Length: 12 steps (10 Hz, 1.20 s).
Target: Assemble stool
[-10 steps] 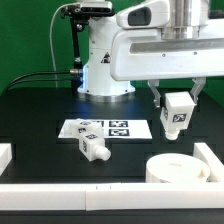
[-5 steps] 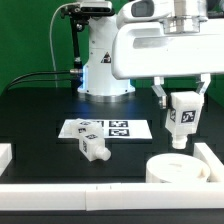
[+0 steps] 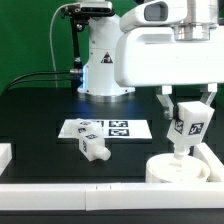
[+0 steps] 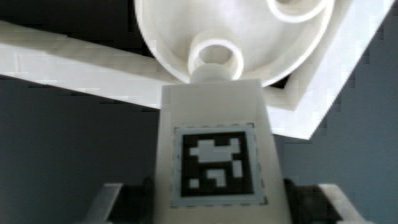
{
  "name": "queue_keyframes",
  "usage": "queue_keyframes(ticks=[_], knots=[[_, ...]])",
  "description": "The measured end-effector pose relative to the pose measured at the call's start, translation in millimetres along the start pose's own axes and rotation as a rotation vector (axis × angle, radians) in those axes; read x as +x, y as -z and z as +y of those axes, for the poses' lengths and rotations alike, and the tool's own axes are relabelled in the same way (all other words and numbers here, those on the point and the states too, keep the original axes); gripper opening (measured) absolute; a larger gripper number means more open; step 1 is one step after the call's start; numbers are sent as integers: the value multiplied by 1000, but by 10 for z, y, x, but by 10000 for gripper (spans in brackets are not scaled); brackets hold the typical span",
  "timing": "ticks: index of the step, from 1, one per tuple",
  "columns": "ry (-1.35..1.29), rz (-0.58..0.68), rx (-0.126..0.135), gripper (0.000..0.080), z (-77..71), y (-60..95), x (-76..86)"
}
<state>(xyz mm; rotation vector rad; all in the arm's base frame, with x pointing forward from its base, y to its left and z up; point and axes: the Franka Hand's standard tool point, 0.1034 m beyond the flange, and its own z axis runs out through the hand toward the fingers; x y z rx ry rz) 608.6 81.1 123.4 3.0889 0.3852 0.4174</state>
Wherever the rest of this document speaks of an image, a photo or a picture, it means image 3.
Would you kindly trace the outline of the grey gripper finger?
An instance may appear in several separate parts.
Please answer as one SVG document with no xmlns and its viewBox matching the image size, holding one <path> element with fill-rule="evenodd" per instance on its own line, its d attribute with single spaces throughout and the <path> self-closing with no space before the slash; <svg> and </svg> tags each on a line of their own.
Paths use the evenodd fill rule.
<svg viewBox="0 0 224 224">
<path fill-rule="evenodd" d="M 156 88 L 156 97 L 164 108 L 164 117 L 168 120 L 173 118 L 174 104 L 170 98 L 172 94 L 172 87 L 170 85 L 163 85 Z"/>
<path fill-rule="evenodd" d="M 200 86 L 200 92 L 202 93 L 200 101 L 207 106 L 210 106 L 213 102 L 218 90 L 216 83 L 203 84 Z"/>
</svg>

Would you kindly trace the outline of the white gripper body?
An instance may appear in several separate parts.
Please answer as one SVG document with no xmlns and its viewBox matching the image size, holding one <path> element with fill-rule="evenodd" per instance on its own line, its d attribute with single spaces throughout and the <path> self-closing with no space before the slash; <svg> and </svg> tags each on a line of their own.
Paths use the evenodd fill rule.
<svg viewBox="0 0 224 224">
<path fill-rule="evenodd" d="M 144 0 L 120 20 L 115 50 L 121 86 L 224 83 L 218 0 Z"/>
</svg>

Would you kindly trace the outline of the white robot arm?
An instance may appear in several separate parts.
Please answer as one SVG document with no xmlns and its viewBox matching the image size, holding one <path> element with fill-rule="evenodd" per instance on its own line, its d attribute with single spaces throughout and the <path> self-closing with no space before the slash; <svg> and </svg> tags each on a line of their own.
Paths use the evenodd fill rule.
<svg viewBox="0 0 224 224">
<path fill-rule="evenodd" d="M 180 114 L 169 98 L 174 86 L 201 85 L 201 101 L 209 105 L 224 83 L 218 0 L 143 0 L 121 17 L 107 0 L 80 0 L 79 10 L 90 17 L 83 91 L 94 99 L 156 86 L 173 118 Z"/>
</svg>

